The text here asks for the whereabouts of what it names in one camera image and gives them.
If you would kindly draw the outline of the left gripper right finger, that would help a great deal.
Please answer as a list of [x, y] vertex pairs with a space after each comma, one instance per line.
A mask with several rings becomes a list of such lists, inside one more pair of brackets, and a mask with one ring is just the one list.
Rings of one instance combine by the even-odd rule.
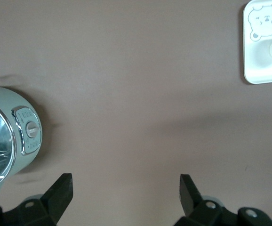
[[202, 196], [188, 174], [180, 175], [180, 202], [184, 216], [176, 226], [233, 226], [235, 214], [216, 198]]

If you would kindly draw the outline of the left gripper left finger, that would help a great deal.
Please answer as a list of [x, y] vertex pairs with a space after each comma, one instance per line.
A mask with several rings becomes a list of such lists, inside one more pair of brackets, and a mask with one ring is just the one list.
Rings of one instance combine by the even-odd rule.
[[56, 226], [73, 198], [72, 174], [64, 173], [42, 195], [3, 213], [4, 226]]

